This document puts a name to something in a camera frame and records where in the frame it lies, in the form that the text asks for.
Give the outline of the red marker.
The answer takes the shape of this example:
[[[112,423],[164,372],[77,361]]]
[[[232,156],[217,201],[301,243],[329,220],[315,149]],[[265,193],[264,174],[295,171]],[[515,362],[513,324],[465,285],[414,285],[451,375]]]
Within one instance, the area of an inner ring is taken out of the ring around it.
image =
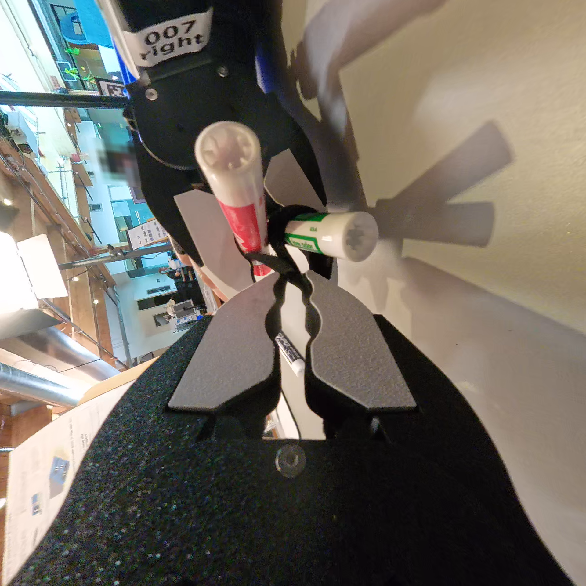
[[[215,122],[194,145],[196,161],[242,253],[268,253],[260,141],[234,121]]]

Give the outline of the black marker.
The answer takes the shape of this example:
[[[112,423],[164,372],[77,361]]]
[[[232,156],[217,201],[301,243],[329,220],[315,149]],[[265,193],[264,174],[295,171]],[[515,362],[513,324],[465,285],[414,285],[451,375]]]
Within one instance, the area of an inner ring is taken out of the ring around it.
[[[279,331],[279,333],[276,334],[274,341],[282,357],[285,359],[294,374],[297,377],[303,376],[305,372],[305,360],[289,340],[287,335],[284,332]]]

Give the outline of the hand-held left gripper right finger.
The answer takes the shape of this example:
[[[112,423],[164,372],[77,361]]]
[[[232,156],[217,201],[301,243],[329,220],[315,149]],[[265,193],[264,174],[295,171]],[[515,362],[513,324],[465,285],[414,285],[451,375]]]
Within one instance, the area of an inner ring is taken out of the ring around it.
[[[345,289],[309,270],[312,374],[370,413],[412,410],[417,404],[370,309]]]

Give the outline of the silver air duct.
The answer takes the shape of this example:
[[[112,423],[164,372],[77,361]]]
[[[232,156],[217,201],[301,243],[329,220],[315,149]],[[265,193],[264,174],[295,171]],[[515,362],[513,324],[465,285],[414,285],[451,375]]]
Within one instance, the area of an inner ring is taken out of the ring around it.
[[[120,374],[99,356],[95,345],[90,346],[85,348],[55,326],[1,340],[1,363],[41,379],[46,387],[25,382],[23,390],[2,386],[1,392],[52,406],[77,407],[93,385]]]

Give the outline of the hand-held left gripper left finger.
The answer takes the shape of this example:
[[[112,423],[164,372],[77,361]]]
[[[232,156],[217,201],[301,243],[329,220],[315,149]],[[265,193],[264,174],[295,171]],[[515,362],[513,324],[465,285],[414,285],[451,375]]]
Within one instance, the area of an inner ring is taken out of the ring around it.
[[[267,332],[279,278],[264,277],[218,309],[169,400],[171,410],[216,414],[279,384],[280,359]]]

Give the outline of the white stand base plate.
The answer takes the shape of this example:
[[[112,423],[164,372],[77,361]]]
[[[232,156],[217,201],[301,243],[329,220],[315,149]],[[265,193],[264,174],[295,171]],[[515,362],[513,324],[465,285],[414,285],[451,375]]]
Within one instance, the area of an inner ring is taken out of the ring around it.
[[[99,429],[131,384],[156,360],[96,383],[76,407],[11,451],[1,508],[1,585],[11,581],[44,538]]]

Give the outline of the green marker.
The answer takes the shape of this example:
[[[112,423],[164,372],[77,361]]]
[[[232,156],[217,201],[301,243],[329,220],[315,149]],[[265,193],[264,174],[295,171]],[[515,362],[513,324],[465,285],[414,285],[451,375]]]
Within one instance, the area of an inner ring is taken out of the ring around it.
[[[307,252],[362,262],[377,246],[378,225],[366,212],[307,212],[289,221],[284,240]]]

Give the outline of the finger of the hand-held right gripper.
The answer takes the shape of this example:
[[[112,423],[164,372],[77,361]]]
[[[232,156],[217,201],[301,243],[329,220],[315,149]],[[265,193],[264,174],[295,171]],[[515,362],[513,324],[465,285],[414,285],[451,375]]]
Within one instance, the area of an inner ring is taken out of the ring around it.
[[[227,298],[251,285],[251,265],[242,255],[213,194],[190,190],[174,197],[203,263],[202,272]]]
[[[290,150],[284,150],[271,158],[266,170],[267,217],[272,218],[278,211],[290,205],[311,207],[317,212],[327,212],[309,179]],[[300,272],[309,269],[322,276],[336,275],[336,260],[316,253],[304,253],[286,245]]]

